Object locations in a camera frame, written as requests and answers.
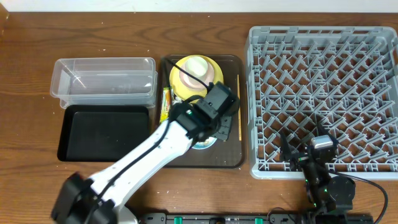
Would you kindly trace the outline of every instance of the clear plastic container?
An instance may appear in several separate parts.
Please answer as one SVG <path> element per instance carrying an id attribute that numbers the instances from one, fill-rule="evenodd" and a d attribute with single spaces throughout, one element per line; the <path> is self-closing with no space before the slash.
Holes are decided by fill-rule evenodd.
<path id="1" fill-rule="evenodd" d="M 153 58 L 68 58 L 55 62 L 50 94 L 69 105 L 144 105 L 156 102 Z"/>

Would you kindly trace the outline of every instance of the black tray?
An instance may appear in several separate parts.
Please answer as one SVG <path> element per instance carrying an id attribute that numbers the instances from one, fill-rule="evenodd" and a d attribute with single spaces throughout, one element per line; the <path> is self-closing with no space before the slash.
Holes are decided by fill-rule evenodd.
<path id="1" fill-rule="evenodd" d="M 115 162 L 149 137 L 144 106 L 72 105 L 65 110 L 60 161 Z"/>
<path id="2" fill-rule="evenodd" d="M 173 62 L 178 62 L 181 58 L 188 55 L 169 55 Z M 213 59 L 223 71 L 224 84 L 235 93 L 238 94 L 238 75 L 242 76 L 243 63 L 240 58 L 234 55 L 205 55 Z M 159 67 L 159 73 L 162 73 L 163 65 Z M 167 73 L 170 73 L 172 66 L 167 64 Z M 161 105 L 163 87 L 165 86 L 164 76 L 160 75 L 162 85 L 158 85 L 158 104 Z M 158 107 L 157 122 L 159 123 L 160 110 Z M 233 116 L 231 134 L 227 141 L 217 140 L 211 147 L 207 149 L 190 149 L 184 155 L 174 159 L 168 163 L 166 167 L 175 168 L 237 168 L 241 166 L 245 158 L 245 147 L 243 142 L 239 140 L 239 115 Z"/>

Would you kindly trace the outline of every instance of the brown tray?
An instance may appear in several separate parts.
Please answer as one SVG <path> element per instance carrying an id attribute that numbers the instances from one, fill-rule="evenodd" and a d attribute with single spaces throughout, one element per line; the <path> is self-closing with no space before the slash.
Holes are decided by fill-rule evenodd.
<path id="1" fill-rule="evenodd" d="M 169 58 L 173 62 L 178 62 L 181 58 L 188 55 L 169 55 Z M 223 71 L 224 84 L 230 87 L 230 89 L 238 94 L 238 75 L 242 80 L 243 63 L 240 58 L 234 55 L 205 55 L 213 59 L 220 66 Z M 159 83 L 158 85 L 158 102 L 157 105 L 161 105 L 163 87 L 165 86 L 164 75 L 162 74 L 163 65 L 159 67 Z M 167 64 L 167 73 L 169 74 L 172 66 Z M 240 83 L 240 96 L 244 97 L 243 84 Z M 156 111 L 156 122 L 159 123 L 160 119 L 160 106 L 157 106 Z M 208 149 L 190 149 L 184 155 L 174 159 L 168 163 L 166 167 L 174 168 L 237 168 L 244 162 L 246 150 L 242 142 L 242 137 L 239 137 L 239 115 L 236 113 L 233 116 L 231 134 L 227 141 L 217 140 Z"/>

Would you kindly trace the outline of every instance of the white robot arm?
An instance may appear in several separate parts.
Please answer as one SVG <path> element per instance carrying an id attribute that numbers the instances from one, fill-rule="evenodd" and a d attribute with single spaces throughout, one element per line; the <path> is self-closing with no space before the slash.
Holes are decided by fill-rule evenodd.
<path id="1" fill-rule="evenodd" d="M 166 129 L 167 122 L 163 122 L 155 133 L 146 139 L 142 144 L 136 147 L 129 154 L 124 156 L 110 167 L 93 174 L 90 179 L 93 180 L 91 189 L 98 195 L 121 169 L 126 167 L 131 161 L 148 150 L 157 142 Z M 120 178 L 118 178 L 114 186 L 109 188 L 102 196 L 104 201 L 112 200 L 114 212 L 118 214 L 118 223 L 137 223 L 135 216 L 124 206 L 133 193 L 149 178 L 151 178 L 164 165 L 182 156 L 192 145 L 192 139 L 187 137 L 185 130 L 176 121 L 170 123 L 169 130 L 164 140 L 153 151 L 135 163 Z"/>
<path id="2" fill-rule="evenodd" d="M 187 101 L 173 105 L 167 122 L 121 160 L 86 180 L 78 173 L 71 175 L 51 217 L 56 223 L 136 224 L 137 218 L 124 206 L 131 195 L 193 143 L 216 133 L 223 118 L 238 108 L 238 97 L 222 83 L 211 86 L 194 105 Z"/>

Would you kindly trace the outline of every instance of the yellow bowl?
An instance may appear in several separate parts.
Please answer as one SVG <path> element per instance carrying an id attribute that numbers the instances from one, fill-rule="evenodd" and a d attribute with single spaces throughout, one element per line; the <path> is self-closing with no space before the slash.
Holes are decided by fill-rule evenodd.
<path id="1" fill-rule="evenodd" d="M 221 82 L 224 83 L 224 76 L 223 72 L 221 71 L 220 66 L 211 58 L 203 56 L 203 55 L 189 55 L 186 56 L 185 58 L 179 60 L 176 64 L 179 67 L 182 67 L 182 65 L 190 58 L 194 56 L 199 56 L 203 59 L 205 59 L 208 63 L 210 63 L 211 66 L 214 68 L 214 80 L 213 83 Z M 186 87 L 180 79 L 180 70 L 177 69 L 176 67 L 173 67 L 172 70 L 170 71 L 170 85 L 173 88 L 174 94 L 176 94 L 179 98 L 182 100 L 186 100 L 189 97 L 193 95 L 200 95 L 202 97 L 205 97 L 207 94 L 207 90 L 192 90 L 191 88 Z"/>

